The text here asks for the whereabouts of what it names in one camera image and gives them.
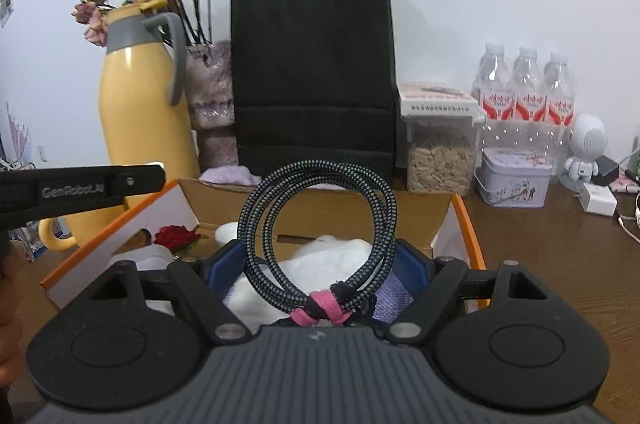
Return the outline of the red fabric rose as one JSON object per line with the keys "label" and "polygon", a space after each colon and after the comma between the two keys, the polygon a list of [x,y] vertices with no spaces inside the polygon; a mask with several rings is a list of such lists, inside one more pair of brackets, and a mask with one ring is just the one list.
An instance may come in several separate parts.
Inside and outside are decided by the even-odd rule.
{"label": "red fabric rose", "polygon": [[187,251],[201,239],[201,234],[184,225],[165,225],[154,235],[153,243],[166,247],[171,254]]}

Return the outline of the purple woven cloth bag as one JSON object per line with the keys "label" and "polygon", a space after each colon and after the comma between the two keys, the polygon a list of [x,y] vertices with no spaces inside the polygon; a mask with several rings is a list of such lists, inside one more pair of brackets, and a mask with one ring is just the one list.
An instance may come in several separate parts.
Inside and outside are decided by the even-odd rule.
{"label": "purple woven cloth bag", "polygon": [[384,323],[393,322],[412,302],[413,297],[407,288],[391,272],[375,293],[373,318]]}

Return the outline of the small white jar lid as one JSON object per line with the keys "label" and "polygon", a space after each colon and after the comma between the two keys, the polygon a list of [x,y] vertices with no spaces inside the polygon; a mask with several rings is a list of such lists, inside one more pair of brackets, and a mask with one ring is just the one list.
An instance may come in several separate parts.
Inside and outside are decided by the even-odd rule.
{"label": "small white jar lid", "polygon": [[223,223],[214,231],[214,238],[219,247],[227,245],[237,237],[238,223],[236,221]]}

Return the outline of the white cloth mask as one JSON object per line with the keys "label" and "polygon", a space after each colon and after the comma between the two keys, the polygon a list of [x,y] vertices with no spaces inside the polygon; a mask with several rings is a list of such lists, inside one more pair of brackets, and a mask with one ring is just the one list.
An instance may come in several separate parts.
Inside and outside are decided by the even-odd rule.
{"label": "white cloth mask", "polygon": [[[285,275],[302,291],[321,291],[336,281],[348,279],[369,258],[371,244],[360,240],[337,240],[322,235],[302,245],[292,258],[281,261]],[[286,317],[286,313],[274,308],[260,297],[244,274],[235,281],[224,304],[256,333],[261,326],[268,326]]]}

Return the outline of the red cardboard box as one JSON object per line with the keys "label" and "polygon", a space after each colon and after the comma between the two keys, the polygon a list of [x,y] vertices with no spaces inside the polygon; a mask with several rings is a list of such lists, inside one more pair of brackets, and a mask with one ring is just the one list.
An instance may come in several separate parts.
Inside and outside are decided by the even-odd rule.
{"label": "red cardboard box", "polygon": [[[125,211],[91,241],[62,261],[40,285],[58,308],[67,305],[107,267],[112,255],[142,230],[155,234],[165,225],[207,232],[237,221],[250,190],[235,185],[208,185],[196,179],[172,180]],[[396,190],[396,236],[423,254],[454,256],[484,270],[485,260],[463,199],[457,194],[425,194]],[[347,190],[309,189],[283,207],[273,228],[274,250],[292,257],[303,241],[332,235],[339,240],[370,240],[370,208]]]}

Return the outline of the yellow ceramic mug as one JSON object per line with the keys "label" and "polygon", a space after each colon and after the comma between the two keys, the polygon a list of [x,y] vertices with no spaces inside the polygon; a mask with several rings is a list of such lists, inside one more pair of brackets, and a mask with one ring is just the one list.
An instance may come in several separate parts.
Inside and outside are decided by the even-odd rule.
{"label": "yellow ceramic mug", "polygon": [[124,212],[125,207],[114,206],[40,220],[39,239],[48,251],[83,247]]}

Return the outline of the white tin box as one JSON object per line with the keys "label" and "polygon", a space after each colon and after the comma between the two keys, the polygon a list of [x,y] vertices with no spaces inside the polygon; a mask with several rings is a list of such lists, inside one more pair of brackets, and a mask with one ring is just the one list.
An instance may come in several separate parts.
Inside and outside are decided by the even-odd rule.
{"label": "white tin box", "polygon": [[474,173],[483,201],[498,208],[541,208],[546,201],[552,165],[529,151],[482,150]]}

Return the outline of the clear seed container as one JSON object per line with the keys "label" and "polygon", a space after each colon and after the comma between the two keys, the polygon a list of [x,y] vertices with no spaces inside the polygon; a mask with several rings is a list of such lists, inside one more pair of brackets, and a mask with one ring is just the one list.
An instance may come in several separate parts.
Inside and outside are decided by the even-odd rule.
{"label": "clear seed container", "polygon": [[402,82],[397,88],[407,128],[408,190],[464,196],[486,121],[480,104],[442,82]]}

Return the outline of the yellow thermos jug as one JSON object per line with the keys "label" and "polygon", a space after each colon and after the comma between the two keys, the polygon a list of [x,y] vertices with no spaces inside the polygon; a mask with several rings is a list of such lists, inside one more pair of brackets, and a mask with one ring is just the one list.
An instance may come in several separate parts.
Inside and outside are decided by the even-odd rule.
{"label": "yellow thermos jug", "polygon": [[200,172],[186,85],[186,34],[167,0],[134,2],[107,14],[99,113],[114,165],[162,163],[169,180]]}

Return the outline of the white charger adapter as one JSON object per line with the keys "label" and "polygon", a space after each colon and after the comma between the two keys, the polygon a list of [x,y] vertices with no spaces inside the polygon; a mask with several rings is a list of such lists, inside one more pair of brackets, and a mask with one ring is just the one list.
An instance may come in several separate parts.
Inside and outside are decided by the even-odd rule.
{"label": "white charger adapter", "polygon": [[613,217],[617,208],[617,199],[610,188],[593,183],[582,185],[578,201],[585,213],[603,217]]}

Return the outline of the water bottle middle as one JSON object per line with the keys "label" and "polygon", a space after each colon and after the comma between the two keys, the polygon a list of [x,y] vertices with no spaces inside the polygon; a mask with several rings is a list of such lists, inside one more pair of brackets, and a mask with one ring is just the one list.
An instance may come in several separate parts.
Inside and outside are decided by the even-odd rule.
{"label": "water bottle middle", "polygon": [[512,121],[515,124],[516,141],[520,149],[531,150],[535,146],[536,132],[544,120],[546,108],[546,89],[536,49],[521,46],[513,66],[510,86],[513,94]]}

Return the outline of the water bottle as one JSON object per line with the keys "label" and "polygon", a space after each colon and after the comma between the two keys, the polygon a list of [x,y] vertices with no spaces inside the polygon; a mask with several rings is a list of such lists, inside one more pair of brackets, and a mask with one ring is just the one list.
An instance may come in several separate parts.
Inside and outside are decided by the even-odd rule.
{"label": "water bottle", "polygon": [[486,43],[472,87],[472,97],[486,115],[480,135],[480,146],[483,149],[508,145],[508,129],[514,106],[510,81],[511,73],[504,59],[504,46]]}
{"label": "water bottle", "polygon": [[551,181],[556,182],[560,179],[568,152],[567,132],[575,112],[574,78],[568,69],[566,55],[551,53],[550,61],[544,66],[544,87],[547,92],[544,121],[549,125],[551,137],[548,147],[552,162]]}
{"label": "water bottle", "polygon": [[531,150],[535,146],[536,132],[544,120],[546,108],[546,89],[536,49],[521,46],[513,66],[510,86],[513,94],[512,121],[515,124],[516,141],[520,149]]}

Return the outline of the water bottle left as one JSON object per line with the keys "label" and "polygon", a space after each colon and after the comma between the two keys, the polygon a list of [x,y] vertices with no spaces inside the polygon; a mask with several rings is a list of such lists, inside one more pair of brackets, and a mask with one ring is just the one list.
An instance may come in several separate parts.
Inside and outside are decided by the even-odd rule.
{"label": "water bottle left", "polygon": [[486,43],[472,87],[472,97],[486,115],[480,135],[480,146],[483,149],[508,145],[508,129],[514,106],[510,81],[511,73],[504,59],[504,46]]}

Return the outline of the white robot toy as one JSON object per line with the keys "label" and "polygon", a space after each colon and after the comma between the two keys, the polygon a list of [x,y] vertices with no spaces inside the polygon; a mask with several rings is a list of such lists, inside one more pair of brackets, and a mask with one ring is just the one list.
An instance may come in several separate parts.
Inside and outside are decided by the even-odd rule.
{"label": "white robot toy", "polygon": [[606,144],[604,124],[597,116],[580,114],[570,129],[570,157],[564,169],[568,179],[588,183],[600,173],[597,159],[604,155]]}

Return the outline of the water bottle right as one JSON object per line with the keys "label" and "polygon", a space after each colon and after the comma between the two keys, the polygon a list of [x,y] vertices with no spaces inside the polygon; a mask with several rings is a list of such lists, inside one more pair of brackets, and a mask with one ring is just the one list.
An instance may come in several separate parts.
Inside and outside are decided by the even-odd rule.
{"label": "water bottle right", "polygon": [[549,125],[551,137],[548,147],[552,162],[551,181],[556,182],[560,179],[568,152],[567,132],[575,112],[574,78],[568,69],[566,55],[551,53],[550,61],[544,66],[544,87],[547,92],[544,121]]}

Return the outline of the pink glitter vase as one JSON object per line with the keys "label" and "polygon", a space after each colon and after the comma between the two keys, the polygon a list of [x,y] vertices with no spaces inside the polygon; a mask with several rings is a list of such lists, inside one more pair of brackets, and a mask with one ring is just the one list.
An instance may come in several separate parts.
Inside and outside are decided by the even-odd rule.
{"label": "pink glitter vase", "polygon": [[189,46],[184,91],[201,170],[236,165],[229,40]]}

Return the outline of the black paper bag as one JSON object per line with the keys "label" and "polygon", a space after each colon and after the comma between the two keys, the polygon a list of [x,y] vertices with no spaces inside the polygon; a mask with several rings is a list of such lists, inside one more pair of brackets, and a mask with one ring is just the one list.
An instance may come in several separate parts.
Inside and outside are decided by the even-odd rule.
{"label": "black paper bag", "polygon": [[264,177],[303,159],[396,161],[390,0],[231,0],[239,162]]}

